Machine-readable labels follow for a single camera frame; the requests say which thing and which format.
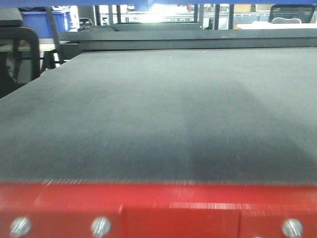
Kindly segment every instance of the office chair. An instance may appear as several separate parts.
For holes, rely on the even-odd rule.
[[[310,23],[316,6],[313,4],[276,4],[271,7],[269,22],[276,17],[298,18],[302,23]]]
[[[12,52],[15,60],[13,77],[17,78],[22,61],[21,52],[18,50],[21,40],[30,44],[31,79],[40,76],[38,35],[32,29],[22,26],[22,17],[17,8],[0,9],[0,40],[13,40]],[[0,54],[0,98],[19,87],[7,72],[6,58],[7,53]]]
[[[302,21],[298,18],[291,18],[286,19],[283,17],[276,17],[272,20],[272,24],[296,24],[296,23],[302,23]]]

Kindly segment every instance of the cutting table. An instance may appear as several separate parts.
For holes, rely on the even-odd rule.
[[[82,54],[1,100],[1,181],[317,183],[315,48]]]
[[[0,100],[0,235],[317,234],[316,48],[84,53]]]

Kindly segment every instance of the metal leg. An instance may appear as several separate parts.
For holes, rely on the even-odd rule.
[[[54,40],[56,52],[58,54],[59,64],[63,64],[64,63],[64,56],[63,56],[63,53],[61,51],[58,33],[57,33],[57,28],[55,25],[55,20],[54,20],[54,16],[52,13],[52,9],[50,7],[45,7],[45,10],[46,10],[46,13],[48,15],[51,31],[53,33],[53,40]]]
[[[212,29],[212,18],[209,18],[208,20],[208,29]]]
[[[44,52],[41,73],[43,73],[46,69],[56,68],[54,53],[55,53],[55,51]]]
[[[109,17],[109,26],[113,26],[113,11],[112,11],[112,5],[108,5],[108,17]]]
[[[13,68],[13,80],[17,83],[19,82],[19,71],[22,63],[22,52],[19,51],[19,45],[21,40],[13,40],[12,53],[14,58],[14,68]]]
[[[117,5],[117,22],[120,24],[121,23],[121,6]]]
[[[216,4],[214,8],[214,21],[213,21],[213,29],[219,29],[219,15],[220,15],[220,4]]]
[[[96,25],[101,26],[100,7],[98,5],[95,6],[95,15]]]
[[[204,4],[199,4],[199,25],[204,27]]]
[[[233,15],[234,13],[234,4],[229,5],[229,22],[228,22],[228,29],[233,29]]]
[[[198,22],[198,4],[194,5],[194,22]]]

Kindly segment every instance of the white table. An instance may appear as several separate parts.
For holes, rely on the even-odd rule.
[[[55,50],[54,44],[40,44],[40,51],[41,52],[49,52]],[[27,52],[30,51],[30,46],[27,44],[25,46],[19,47],[19,51]],[[0,46],[0,52],[12,52],[12,45],[4,45]]]
[[[272,24],[266,21],[254,21],[252,24],[237,24],[238,29],[300,29],[317,28],[316,23]]]

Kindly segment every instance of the chair backrest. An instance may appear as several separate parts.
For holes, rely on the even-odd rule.
[[[310,23],[316,6],[313,4],[276,4],[271,7],[269,22],[274,18],[298,18],[302,23]]]
[[[0,8],[0,27],[22,26],[22,16],[17,8]]]
[[[298,18],[286,19],[283,17],[276,17],[272,20],[272,24],[294,24],[294,23],[302,23],[302,21]]]
[[[93,22],[90,18],[82,17],[79,19],[80,25],[93,25]]]

